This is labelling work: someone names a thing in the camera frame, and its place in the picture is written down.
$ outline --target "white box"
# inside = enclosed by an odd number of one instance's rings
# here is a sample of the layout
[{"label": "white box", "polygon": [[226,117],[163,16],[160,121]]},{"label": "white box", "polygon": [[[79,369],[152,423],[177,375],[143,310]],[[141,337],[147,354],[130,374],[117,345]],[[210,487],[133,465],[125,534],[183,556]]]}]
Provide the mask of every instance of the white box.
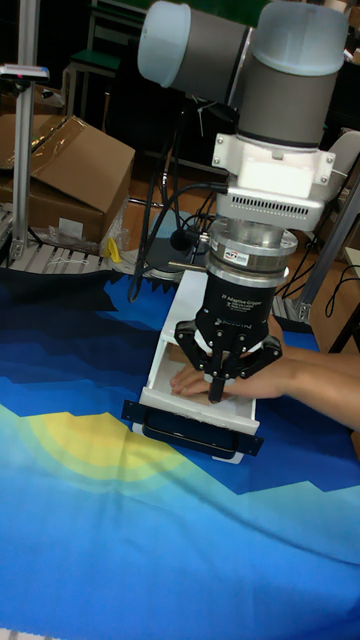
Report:
[{"label": "white box", "polygon": [[[206,273],[184,273],[160,334],[149,378],[141,393],[140,404],[231,431],[254,435],[259,427],[259,422],[255,420],[255,400],[232,396],[218,404],[206,406],[181,396],[171,395],[170,380],[184,366],[169,359],[171,345],[177,344],[174,338],[175,327],[180,320],[195,318],[203,301],[206,283]],[[200,346],[208,351],[200,333],[197,333],[196,339]],[[134,423],[133,431],[143,434],[142,425]],[[221,461],[239,463],[242,458],[243,454],[237,452],[231,460]]]}]

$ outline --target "human arm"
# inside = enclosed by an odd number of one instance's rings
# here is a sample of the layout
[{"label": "human arm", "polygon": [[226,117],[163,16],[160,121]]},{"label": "human arm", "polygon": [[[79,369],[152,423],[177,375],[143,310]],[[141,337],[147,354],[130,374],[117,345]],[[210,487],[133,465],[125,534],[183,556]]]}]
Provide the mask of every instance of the human arm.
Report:
[{"label": "human arm", "polygon": [[279,323],[273,316],[269,317],[269,332],[281,342],[282,351],[286,358],[300,362],[307,362],[318,367],[333,369],[339,373],[360,378],[360,356],[343,353],[319,353],[309,349],[288,347],[284,342],[284,336]]},{"label": "human arm", "polygon": [[[208,391],[201,372],[187,366],[171,384],[183,396]],[[226,393],[247,398],[288,395],[345,426],[360,431],[360,380],[328,367],[282,357],[251,378],[237,378]]]}]

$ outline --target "white label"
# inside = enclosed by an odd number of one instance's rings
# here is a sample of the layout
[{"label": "white label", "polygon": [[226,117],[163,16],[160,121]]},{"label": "white label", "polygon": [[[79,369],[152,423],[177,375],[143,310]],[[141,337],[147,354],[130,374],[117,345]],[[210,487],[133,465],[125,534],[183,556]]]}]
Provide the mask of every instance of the white label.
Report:
[{"label": "white label", "polygon": [[66,218],[59,218],[59,229],[63,233],[67,233],[73,238],[79,238],[82,240],[82,232],[84,225],[82,222],[76,222],[75,220],[67,220]]},{"label": "white label", "polygon": [[239,251],[234,251],[234,249],[225,249],[224,258],[229,262],[240,264],[242,267],[246,267],[249,262],[247,253],[239,253]]}]

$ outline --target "green chair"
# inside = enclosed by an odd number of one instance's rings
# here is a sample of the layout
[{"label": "green chair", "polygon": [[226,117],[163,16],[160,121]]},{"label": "green chair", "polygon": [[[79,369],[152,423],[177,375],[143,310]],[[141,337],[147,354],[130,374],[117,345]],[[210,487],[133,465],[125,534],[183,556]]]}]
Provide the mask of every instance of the green chair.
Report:
[{"label": "green chair", "polygon": [[70,75],[68,116],[74,114],[79,73],[84,74],[80,107],[82,119],[85,119],[89,74],[115,77],[124,47],[129,39],[140,36],[145,17],[145,11],[141,9],[124,5],[114,6],[104,0],[94,0],[90,9],[87,48],[71,56],[68,67]]}]

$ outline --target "human hand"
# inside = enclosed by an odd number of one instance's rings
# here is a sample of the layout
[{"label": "human hand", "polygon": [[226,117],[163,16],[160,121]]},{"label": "human hand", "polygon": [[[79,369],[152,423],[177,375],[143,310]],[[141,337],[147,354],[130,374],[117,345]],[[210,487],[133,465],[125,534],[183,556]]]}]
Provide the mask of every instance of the human hand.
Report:
[{"label": "human hand", "polygon": [[[287,393],[295,373],[294,365],[292,360],[280,358],[247,380],[236,378],[233,384],[226,385],[226,395],[243,398],[278,398]],[[210,384],[204,380],[204,374],[196,371],[191,365],[179,371],[170,384],[174,393],[184,397],[207,392],[210,388]]]}]

